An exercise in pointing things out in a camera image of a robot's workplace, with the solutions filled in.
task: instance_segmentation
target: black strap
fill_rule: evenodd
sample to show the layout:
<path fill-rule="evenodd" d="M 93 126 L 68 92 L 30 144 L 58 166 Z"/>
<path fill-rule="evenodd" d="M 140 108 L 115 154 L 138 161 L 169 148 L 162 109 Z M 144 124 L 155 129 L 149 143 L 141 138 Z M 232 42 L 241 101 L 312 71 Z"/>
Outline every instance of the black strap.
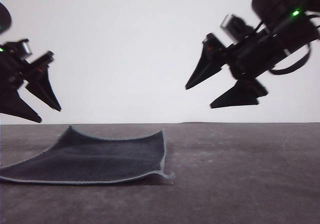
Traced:
<path fill-rule="evenodd" d="M 284 68 L 284 69 L 279 69 L 279 70 L 269 69 L 269 72 L 274 75 L 284 75 L 284 74 L 295 72 L 296 70 L 298 70 L 299 68 L 304 66 L 305 63 L 310 58 L 310 54 L 311 54 L 310 43 L 308 43 L 307 46 L 308 46 L 308 53 L 302 59 L 300 59 L 298 62 L 296 62 L 295 64 L 291 65 L 290 67 Z"/>
<path fill-rule="evenodd" d="M 320 18 L 320 15 L 311 14 L 311 15 L 308 15 L 308 18 L 309 18 L 309 19 L 312 19 L 312 18 Z"/>

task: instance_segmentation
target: robotic arm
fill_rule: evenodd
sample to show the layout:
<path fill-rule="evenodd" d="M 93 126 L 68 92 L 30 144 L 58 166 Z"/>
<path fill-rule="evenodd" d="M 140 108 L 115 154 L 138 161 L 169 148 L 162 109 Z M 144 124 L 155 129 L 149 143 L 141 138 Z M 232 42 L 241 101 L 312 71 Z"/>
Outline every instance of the robotic arm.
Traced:
<path fill-rule="evenodd" d="M 227 15 L 222 22 L 222 29 L 234 44 L 224 47 L 212 33 L 203 41 L 201 58 L 186 89 L 218 73 L 225 64 L 237 79 L 235 86 L 217 98 L 211 108 L 257 105 L 257 98 L 268 92 L 256 78 L 266 71 L 283 75 L 301 68 L 311 54 L 310 43 L 320 39 L 319 26 L 311 22 L 318 15 L 307 14 L 320 12 L 320 0 L 252 0 L 252 7 L 261 19 L 257 28 L 234 15 Z M 265 28 L 258 32 L 262 24 Z M 277 63 L 305 45 L 309 52 L 301 60 L 274 70 Z"/>
<path fill-rule="evenodd" d="M 10 25 L 10 13 L 0 3 L 0 34 L 8 30 Z M 41 117 L 20 98 L 17 90 L 26 80 L 26 89 L 30 93 L 49 107 L 60 111 L 61 107 L 48 79 L 49 63 L 54 60 L 54 54 L 48 51 L 34 62 L 28 63 L 26 58 L 30 55 L 32 52 L 28 39 L 0 45 L 0 113 L 40 123 Z"/>

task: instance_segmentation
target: cloth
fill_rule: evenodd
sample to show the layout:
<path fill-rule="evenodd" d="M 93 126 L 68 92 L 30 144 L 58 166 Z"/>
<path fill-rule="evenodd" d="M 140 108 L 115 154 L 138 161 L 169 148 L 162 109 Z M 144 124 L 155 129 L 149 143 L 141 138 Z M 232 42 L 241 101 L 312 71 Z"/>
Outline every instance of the cloth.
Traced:
<path fill-rule="evenodd" d="M 164 174 L 162 131 L 144 137 L 94 137 L 72 126 L 56 144 L 26 161 L 0 169 L 0 180 L 42 184 L 112 184 Z"/>

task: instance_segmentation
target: white wall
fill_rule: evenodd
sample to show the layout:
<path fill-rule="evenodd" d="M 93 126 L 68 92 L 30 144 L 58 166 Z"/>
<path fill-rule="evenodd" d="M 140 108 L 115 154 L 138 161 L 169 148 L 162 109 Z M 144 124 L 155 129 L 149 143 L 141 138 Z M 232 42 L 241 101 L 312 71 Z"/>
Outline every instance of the white wall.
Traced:
<path fill-rule="evenodd" d="M 49 78 L 62 106 L 51 110 L 25 89 L 21 97 L 43 123 L 318 122 L 320 46 L 308 64 L 286 76 L 259 77 L 269 95 L 260 105 L 209 109 L 235 84 L 228 67 L 195 88 L 184 86 L 226 14 L 259 20 L 251 0 L 1 0 L 13 25 L 1 42 L 27 37 L 32 61 L 55 53 Z M 291 65 L 305 50 L 288 58 Z M 2 124 L 33 123 L 1 114 Z"/>

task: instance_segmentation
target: concrete floor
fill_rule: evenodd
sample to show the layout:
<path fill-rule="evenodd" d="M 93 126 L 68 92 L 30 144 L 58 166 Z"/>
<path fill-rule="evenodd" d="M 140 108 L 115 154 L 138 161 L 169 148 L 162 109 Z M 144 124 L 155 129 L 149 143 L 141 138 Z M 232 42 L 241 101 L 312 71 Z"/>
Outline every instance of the concrete floor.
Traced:
<path fill-rule="evenodd" d="M 81 124 L 93 136 L 164 130 L 165 172 L 117 185 L 1 182 L 2 224 L 319 224 L 320 124 Z M 68 125 L 1 126 L 1 166 L 53 145 Z"/>

